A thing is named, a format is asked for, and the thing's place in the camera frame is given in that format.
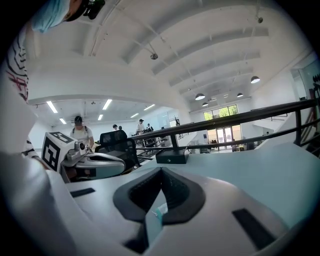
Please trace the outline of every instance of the black box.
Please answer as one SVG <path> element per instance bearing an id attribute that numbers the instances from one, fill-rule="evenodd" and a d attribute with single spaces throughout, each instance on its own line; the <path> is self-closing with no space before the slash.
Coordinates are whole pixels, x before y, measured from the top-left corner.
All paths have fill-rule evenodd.
<path id="1" fill-rule="evenodd" d="M 158 164 L 186 164 L 189 154 L 185 149 L 163 149 L 155 155 Z"/>

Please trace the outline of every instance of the baseball cap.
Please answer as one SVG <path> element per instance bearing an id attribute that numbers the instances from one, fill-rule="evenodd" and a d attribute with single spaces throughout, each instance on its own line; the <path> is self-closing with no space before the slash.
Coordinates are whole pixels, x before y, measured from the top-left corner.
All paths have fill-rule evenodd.
<path id="1" fill-rule="evenodd" d="M 80 115 L 77 115 L 75 118 L 74 118 L 74 124 L 75 125 L 79 125 L 82 123 L 82 117 Z"/>

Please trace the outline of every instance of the sticker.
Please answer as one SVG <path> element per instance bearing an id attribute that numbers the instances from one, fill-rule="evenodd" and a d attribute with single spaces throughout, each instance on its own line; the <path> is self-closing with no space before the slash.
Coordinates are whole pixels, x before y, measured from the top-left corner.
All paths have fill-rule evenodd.
<path id="1" fill-rule="evenodd" d="M 70 142 L 73 142 L 74 139 L 73 138 L 70 138 L 64 134 L 62 134 L 61 132 L 59 131 L 56 131 L 56 132 L 50 132 L 51 135 L 53 135 L 55 138 L 59 139 L 60 141 L 68 144 Z"/>
<path id="2" fill-rule="evenodd" d="M 46 137 L 42 151 L 42 160 L 54 171 L 58 170 L 59 155 L 60 148 Z"/>

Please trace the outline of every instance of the blue cloth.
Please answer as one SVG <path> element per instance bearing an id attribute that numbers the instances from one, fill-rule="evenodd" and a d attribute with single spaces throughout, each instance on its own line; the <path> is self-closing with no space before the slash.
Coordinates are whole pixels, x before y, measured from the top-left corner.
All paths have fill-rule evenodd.
<path id="1" fill-rule="evenodd" d="M 45 33 L 59 25 L 69 11 L 70 0 L 48 0 L 32 17 L 33 31 Z"/>

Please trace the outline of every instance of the white t-shirt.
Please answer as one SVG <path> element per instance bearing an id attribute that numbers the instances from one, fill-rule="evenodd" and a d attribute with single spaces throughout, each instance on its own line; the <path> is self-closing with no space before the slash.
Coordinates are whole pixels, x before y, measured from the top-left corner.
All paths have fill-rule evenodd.
<path id="1" fill-rule="evenodd" d="M 70 132 L 70 137 L 83 142 L 85 145 L 90 145 L 90 137 L 93 137 L 92 130 L 88 126 L 83 126 L 81 130 L 76 128 Z"/>
<path id="2" fill-rule="evenodd" d="M 143 123 L 138 123 L 138 126 L 137 126 L 137 131 L 138 131 L 138 134 L 143 134 L 144 132 L 143 132 L 143 130 L 145 129 L 145 126 L 144 126 L 144 124 Z"/>

